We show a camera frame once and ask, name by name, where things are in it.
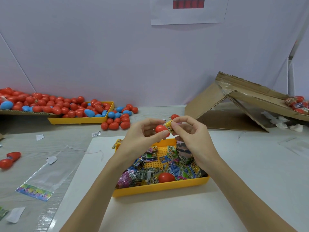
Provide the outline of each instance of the barcode sticker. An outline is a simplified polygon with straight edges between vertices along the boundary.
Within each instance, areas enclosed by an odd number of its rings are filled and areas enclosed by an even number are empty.
[[[99,135],[101,135],[101,131],[92,134],[93,137],[99,136]]]

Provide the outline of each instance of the wall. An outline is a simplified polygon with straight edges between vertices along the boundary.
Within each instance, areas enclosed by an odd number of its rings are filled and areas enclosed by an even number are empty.
[[[33,93],[34,88],[19,66],[10,48],[0,34],[0,88],[13,87],[16,90]]]
[[[290,67],[293,67],[294,94],[309,99],[309,28],[298,45]]]
[[[219,70],[273,86],[308,0],[229,0],[224,23],[151,26],[149,0],[0,0],[0,32],[38,92],[186,104]]]

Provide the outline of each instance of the white tabletop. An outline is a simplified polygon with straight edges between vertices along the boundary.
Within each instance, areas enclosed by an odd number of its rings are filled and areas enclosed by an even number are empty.
[[[211,132],[222,158],[244,182],[298,232],[309,228],[309,160],[278,142],[303,133],[270,129],[270,133]],[[117,138],[92,139],[51,223],[59,231],[113,155]],[[246,231],[212,179],[205,185],[112,198],[100,231]]]

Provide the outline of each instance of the yellow plastic tray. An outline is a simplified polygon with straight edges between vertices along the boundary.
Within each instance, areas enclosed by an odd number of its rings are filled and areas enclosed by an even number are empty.
[[[108,113],[114,110],[114,102],[102,102],[111,105]],[[51,124],[101,124],[107,120],[107,115],[105,117],[75,117],[75,118],[53,118],[49,117],[48,120]]]
[[[162,140],[159,143],[155,143],[153,145],[158,146],[158,157],[166,156],[167,150],[168,150],[167,146],[175,146],[176,140],[166,139],[166,140]],[[116,145],[115,151],[118,149],[119,146],[120,144]],[[149,168],[149,167],[162,168],[163,164],[161,163],[160,160],[158,160],[156,162],[150,162],[144,165],[144,168]],[[138,186],[138,187],[122,188],[122,189],[114,190],[113,197],[121,197],[121,196],[126,196],[126,195],[137,195],[137,194],[154,192],[154,191],[164,191],[164,190],[170,190],[170,189],[176,189],[176,188],[182,188],[182,187],[196,186],[196,185],[206,184],[209,178],[210,177],[207,176],[203,178],[195,178],[195,179],[158,183],[158,184]]]

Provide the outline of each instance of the plastic egg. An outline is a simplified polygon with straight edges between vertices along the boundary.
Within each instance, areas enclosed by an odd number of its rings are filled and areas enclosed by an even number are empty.
[[[123,113],[122,114],[128,114],[129,116],[131,116],[132,115],[132,112],[131,111],[129,111],[129,110],[125,110],[125,111],[123,111]]]
[[[86,114],[86,116],[88,117],[94,117],[95,116],[95,112],[89,109],[85,109],[84,113]]]
[[[120,118],[121,117],[121,113],[120,112],[117,112],[116,114],[115,114],[115,118]]]
[[[124,109],[124,107],[117,107],[116,111],[121,113],[122,109]]]
[[[30,111],[30,107],[29,106],[23,106],[22,109],[23,109],[23,111]]]
[[[11,101],[4,101],[0,105],[0,109],[11,109],[13,107],[13,103]]]
[[[115,117],[115,113],[113,113],[112,111],[108,113],[107,115],[109,118],[114,118]]]
[[[107,115],[107,111],[102,112],[102,116],[105,117]]]

